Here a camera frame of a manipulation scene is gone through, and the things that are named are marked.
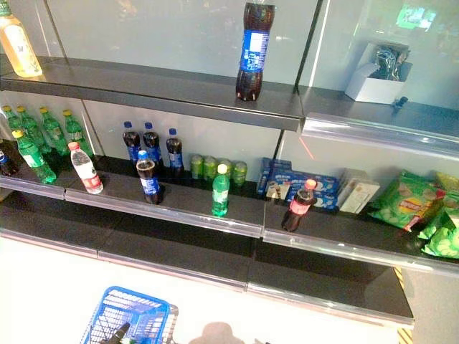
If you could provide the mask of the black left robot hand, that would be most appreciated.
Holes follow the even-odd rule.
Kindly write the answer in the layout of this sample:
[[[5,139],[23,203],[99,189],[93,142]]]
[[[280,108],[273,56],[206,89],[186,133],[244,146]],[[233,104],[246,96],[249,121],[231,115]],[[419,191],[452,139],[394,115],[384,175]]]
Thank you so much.
[[[100,344],[120,344],[130,326],[129,322],[124,323],[113,335],[111,335],[110,338],[107,340],[101,340]]]

